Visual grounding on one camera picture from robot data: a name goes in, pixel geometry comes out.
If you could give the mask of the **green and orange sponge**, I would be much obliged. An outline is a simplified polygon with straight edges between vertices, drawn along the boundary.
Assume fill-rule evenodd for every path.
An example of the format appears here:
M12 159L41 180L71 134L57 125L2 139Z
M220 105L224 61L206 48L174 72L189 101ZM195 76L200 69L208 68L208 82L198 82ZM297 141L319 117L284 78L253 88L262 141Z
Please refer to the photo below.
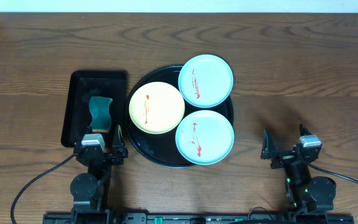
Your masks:
M90 98L89 111L92 117L90 127L93 133L108 133L111 129L112 119L109 107L112 102L112 98L102 96Z

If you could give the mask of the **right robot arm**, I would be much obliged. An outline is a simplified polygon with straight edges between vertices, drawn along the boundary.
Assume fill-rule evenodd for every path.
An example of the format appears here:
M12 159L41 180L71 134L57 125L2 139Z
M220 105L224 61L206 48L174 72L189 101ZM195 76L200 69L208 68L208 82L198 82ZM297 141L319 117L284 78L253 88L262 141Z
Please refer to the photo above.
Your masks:
M279 151L268 130L264 130L261 159L271 160L272 169L284 169L287 199L294 207L289 209L287 218L291 222L322 218L328 222L327 213L334 208L336 183L329 177L312 177L309 167L317 160L322 142L300 125L300 138L290 151Z

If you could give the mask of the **round black tray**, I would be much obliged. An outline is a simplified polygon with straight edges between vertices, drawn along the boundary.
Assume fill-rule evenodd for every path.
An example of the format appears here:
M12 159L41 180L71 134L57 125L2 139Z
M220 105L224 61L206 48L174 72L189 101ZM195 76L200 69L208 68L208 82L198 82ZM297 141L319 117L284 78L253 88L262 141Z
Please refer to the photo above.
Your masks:
M148 83L164 82L178 88L178 77L182 67L182 65L169 65L142 77L129 92L124 110L124 129L134 148L149 161L169 168L186 168L195 165L194 162L183 157L178 150L175 140L177 129L173 128L162 134L150 134L139 129L131 120L130 101L134 93Z

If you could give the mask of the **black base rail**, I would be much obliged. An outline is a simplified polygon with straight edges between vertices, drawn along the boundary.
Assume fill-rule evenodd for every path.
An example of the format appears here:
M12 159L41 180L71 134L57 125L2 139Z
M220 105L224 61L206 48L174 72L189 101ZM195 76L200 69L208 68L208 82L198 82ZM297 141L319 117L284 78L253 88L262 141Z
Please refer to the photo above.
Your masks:
M236 215L146 214L146 213L49 213L43 224L122 223L122 224L225 224L225 223L354 223L350 215L300 215L295 220L285 214L252 213Z

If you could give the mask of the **rectangular black tray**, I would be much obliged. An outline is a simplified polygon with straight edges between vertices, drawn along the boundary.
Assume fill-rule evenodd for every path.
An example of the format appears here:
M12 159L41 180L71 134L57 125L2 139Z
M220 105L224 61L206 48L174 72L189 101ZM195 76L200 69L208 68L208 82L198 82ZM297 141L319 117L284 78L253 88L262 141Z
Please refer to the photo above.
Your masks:
M90 127L89 109L92 96L112 98L109 107L112 119L111 129L103 135L106 147L112 147L114 131L119 124L123 126L124 105L127 90L127 72L124 70L77 70L72 73L63 122L61 144L73 147L87 133L93 133Z

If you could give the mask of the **yellow plate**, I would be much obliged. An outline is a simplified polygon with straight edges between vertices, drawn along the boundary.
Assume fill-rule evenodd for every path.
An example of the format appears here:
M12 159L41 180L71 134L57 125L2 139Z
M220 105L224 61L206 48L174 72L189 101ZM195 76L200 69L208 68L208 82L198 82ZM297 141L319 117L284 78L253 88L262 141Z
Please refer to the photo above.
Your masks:
M173 130L185 113L185 101L177 88L165 82L142 85L129 102L129 116L140 130L163 134Z

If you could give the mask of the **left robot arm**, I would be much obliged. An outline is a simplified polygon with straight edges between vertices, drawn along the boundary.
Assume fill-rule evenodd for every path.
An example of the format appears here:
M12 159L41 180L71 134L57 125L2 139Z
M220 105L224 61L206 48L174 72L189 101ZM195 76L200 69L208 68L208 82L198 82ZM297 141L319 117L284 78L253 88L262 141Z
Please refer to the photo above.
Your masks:
M119 125L114 131L111 150L104 150L105 142L100 133L87 133L74 145L76 160L86 166L88 171L77 175L71 182L73 209L70 223L122 223L122 215L108 206L111 168L122 165L128 157Z

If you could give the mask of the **light blue plate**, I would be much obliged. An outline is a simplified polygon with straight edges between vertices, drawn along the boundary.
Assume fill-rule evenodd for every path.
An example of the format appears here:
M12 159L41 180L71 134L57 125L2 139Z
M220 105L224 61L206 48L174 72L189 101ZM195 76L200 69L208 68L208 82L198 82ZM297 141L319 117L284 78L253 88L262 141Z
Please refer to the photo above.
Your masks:
M222 103L231 93L234 75L222 58L204 54L187 61L178 76L182 97L191 105L211 108Z
M179 153L198 165L223 160L234 145L234 128L226 117L211 110L187 115L178 125L175 143Z

